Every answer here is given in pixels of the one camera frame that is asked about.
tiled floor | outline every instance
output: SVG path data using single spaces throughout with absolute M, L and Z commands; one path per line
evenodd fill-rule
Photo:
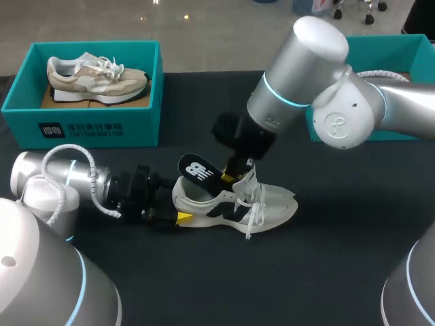
M 396 34 L 413 0 L 386 0 L 388 10 L 363 23 L 346 0 L 346 35 Z M 6 0 L 0 1 L 0 75 L 16 73 L 34 41 L 157 39 L 165 71 L 264 69 L 297 16 L 292 0 Z

chair wheel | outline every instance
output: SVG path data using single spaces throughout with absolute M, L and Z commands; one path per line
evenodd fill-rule
M 384 12 L 385 10 L 387 10 L 387 8 L 388 8 L 388 6 L 387 6 L 386 2 L 380 1 L 378 3 L 378 9 L 379 9 L 380 12 Z
M 340 9 L 337 9 L 334 13 L 334 19 L 341 19 L 343 17 L 343 12 Z
M 375 17 L 372 15 L 366 15 L 366 25 L 371 25 L 375 22 Z

black n logo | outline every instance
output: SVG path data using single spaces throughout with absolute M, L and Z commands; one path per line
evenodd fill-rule
M 240 205 L 234 211 L 236 204 L 234 202 L 221 202 L 214 209 L 207 213 L 208 217 L 218 217 L 222 215 L 225 219 L 233 222 L 240 222 L 246 213 L 250 210 L 249 207 Z

shoe insole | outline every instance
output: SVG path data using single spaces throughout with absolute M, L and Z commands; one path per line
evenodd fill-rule
M 199 155 L 184 154 L 178 162 L 178 171 L 213 197 L 223 190 L 232 191 L 232 184 L 222 179 L 224 173 Z

beige sneaker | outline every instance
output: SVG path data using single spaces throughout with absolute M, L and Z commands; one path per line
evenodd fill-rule
M 99 101 L 107 105 L 139 98 L 150 81 L 147 73 L 124 68 L 105 57 L 85 53 L 75 60 L 51 57 L 48 81 L 58 102 Z

